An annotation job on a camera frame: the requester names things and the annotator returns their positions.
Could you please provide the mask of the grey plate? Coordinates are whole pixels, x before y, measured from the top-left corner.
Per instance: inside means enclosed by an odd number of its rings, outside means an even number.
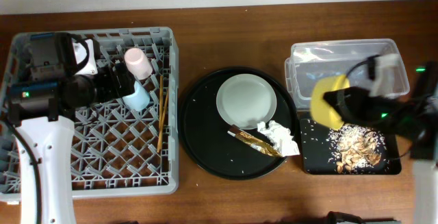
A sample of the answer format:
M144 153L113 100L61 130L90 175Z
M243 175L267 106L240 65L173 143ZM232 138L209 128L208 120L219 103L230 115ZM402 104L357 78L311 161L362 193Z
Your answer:
M218 89L216 107L220 117L240 129L256 129L267 123L276 112L277 99L273 87L254 74L238 74L228 78Z

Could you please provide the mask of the white tissue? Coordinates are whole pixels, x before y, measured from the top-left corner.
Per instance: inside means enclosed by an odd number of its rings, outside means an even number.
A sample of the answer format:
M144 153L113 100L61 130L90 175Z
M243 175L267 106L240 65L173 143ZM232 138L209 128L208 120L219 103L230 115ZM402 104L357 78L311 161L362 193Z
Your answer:
M263 134L272 143L272 148L281 156L300 155L297 142L289 128L271 120L266 124L261 121L257 124L257 131Z

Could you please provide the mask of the pink cup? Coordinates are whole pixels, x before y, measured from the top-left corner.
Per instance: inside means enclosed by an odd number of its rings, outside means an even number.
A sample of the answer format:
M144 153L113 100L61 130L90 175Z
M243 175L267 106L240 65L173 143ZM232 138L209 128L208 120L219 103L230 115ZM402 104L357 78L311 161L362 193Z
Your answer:
M124 54L128 70L139 80L148 78L153 73L153 67L146 54L139 48L130 48Z

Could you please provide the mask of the yellow bowl with food scraps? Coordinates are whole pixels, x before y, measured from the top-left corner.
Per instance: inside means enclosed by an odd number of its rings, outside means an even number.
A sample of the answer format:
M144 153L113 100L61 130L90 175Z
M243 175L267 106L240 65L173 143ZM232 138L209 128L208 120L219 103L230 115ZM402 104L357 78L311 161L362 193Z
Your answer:
M326 77L319 80L314 86L311 95L310 113L312 119L325 127L339 130L344 122L341 116L335 111L335 108L324 100L324 94L349 87L350 82L346 75Z

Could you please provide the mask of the blue cup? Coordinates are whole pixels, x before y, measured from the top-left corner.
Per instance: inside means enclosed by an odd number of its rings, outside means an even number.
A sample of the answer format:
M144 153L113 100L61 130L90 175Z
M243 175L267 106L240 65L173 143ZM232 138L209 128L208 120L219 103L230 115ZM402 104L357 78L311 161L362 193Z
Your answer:
M130 110L141 112L149 105L150 96L140 82L135 82L134 93L123 97L122 100Z

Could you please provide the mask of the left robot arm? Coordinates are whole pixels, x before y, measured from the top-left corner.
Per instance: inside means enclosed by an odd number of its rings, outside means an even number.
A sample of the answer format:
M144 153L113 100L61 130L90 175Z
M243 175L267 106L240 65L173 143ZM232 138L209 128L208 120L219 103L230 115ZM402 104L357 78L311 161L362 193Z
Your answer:
M5 125L18 146L21 223L74 223L70 153L78 108L134 93L123 63L97 68L99 43L67 32L34 34L23 75L7 95Z

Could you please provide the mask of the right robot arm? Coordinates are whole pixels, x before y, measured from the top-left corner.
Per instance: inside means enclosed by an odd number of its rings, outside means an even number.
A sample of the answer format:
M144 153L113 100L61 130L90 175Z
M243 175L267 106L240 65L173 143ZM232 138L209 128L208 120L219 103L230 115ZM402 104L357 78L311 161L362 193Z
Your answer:
M336 121L369 127L411 141L415 178L415 223L437 222L437 63L427 62L407 101L373 97L345 87L345 76L323 79L314 93L337 115Z

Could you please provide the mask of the brown snack wrapper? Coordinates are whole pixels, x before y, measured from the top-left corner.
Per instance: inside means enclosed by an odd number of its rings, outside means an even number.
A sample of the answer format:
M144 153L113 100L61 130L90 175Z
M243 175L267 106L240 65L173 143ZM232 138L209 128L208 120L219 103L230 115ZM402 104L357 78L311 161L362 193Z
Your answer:
M244 144L249 147L257 150L258 152L269 155L272 157L282 158L283 156L274 148L273 144L270 142L266 142L262 139L257 138L256 136L245 132L243 129L238 128L235 125L232 125L227 131L229 135L240 140Z

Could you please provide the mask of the wooden chopstick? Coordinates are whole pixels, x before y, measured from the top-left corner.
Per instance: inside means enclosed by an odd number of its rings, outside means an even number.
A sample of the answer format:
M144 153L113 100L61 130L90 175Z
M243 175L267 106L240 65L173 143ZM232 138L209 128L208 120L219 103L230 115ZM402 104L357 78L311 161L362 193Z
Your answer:
M166 98L165 98L165 101L164 101L162 115L161 115L161 118L160 118L160 124L159 124L159 131L160 132L163 132L163 130L164 130L164 121L165 121L165 117L166 117L166 113L167 113L168 100L169 100L169 90L166 92Z
M163 110L163 98L164 98L164 77L161 75L159 80L159 136L157 142L157 152L162 150L162 110Z

